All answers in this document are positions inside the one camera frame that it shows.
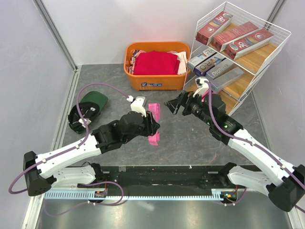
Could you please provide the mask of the pink toothpaste box angled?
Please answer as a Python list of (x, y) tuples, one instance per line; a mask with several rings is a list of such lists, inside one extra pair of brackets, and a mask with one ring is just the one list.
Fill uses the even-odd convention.
[[(153, 115), (155, 121), (158, 123), (159, 119), (160, 119), (160, 115), (161, 115), (160, 104), (159, 103), (149, 103), (148, 110), (152, 112), (152, 115)], [(158, 142), (160, 141), (159, 131), (157, 130), (155, 135), (149, 136), (148, 141), (149, 141), (150, 145), (158, 146)]]

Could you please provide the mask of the silver toothpaste box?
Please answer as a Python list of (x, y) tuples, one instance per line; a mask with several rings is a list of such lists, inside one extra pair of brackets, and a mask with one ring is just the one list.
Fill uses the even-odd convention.
[(205, 75), (205, 77), (212, 81), (218, 77), (220, 77), (222, 74), (226, 73), (232, 67), (234, 66), (234, 63), (228, 59), (224, 59), (222, 62), (211, 68)]
[(227, 73), (211, 81), (212, 91), (214, 93), (219, 93), (225, 87), (239, 80), (243, 75), (244, 75), (244, 71), (239, 67), (236, 67), (228, 71)]

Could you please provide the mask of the red 3D toothpaste box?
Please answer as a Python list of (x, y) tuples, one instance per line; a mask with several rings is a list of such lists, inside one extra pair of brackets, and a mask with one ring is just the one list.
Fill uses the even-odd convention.
[(228, 27), (232, 18), (232, 14), (225, 11), (220, 12), (197, 32), (195, 39), (204, 45), (210, 44), (214, 36)]
[(236, 60), (269, 44), (274, 35), (266, 29), (255, 31), (226, 46), (224, 52)]

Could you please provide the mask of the dark red toothpaste box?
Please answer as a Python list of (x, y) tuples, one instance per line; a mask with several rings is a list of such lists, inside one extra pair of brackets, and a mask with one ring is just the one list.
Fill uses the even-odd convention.
[(259, 27), (249, 21), (228, 31), (217, 34), (213, 38), (212, 45), (217, 51), (222, 52), (226, 49), (228, 44), (233, 43), (239, 38), (245, 37), (246, 35), (249, 35), (257, 30), (259, 30)]

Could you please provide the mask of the pink toothpaste box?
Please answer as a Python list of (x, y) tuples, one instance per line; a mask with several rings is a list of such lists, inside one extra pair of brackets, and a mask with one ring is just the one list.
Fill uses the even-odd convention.
[(208, 95), (208, 94), (203, 94), (203, 95), (202, 95), (202, 102), (204, 102), (205, 97), (206, 97), (207, 95)]

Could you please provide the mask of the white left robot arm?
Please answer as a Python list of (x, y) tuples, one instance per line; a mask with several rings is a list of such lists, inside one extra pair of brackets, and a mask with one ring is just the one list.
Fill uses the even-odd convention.
[(160, 128), (160, 117), (148, 111), (145, 116), (131, 111), (120, 120), (114, 120), (93, 130), (87, 137), (55, 151), (24, 154), (23, 170), (27, 192), (30, 197), (51, 189), (57, 170), (70, 166), (91, 156), (119, 149), (137, 136), (149, 137)]

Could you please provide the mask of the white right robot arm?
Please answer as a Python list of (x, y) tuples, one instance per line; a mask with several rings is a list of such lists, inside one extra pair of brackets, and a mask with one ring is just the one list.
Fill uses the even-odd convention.
[(183, 115), (194, 115), (209, 125), (212, 136), (238, 151), (257, 168), (258, 172), (228, 163), (218, 176), (222, 187), (241, 185), (269, 197), (280, 210), (289, 212), (305, 194), (305, 167), (294, 166), (281, 159), (258, 141), (236, 120), (226, 114), (226, 105), (217, 94), (205, 98), (194, 92), (181, 92), (177, 98), (165, 102), (175, 115), (183, 107)]

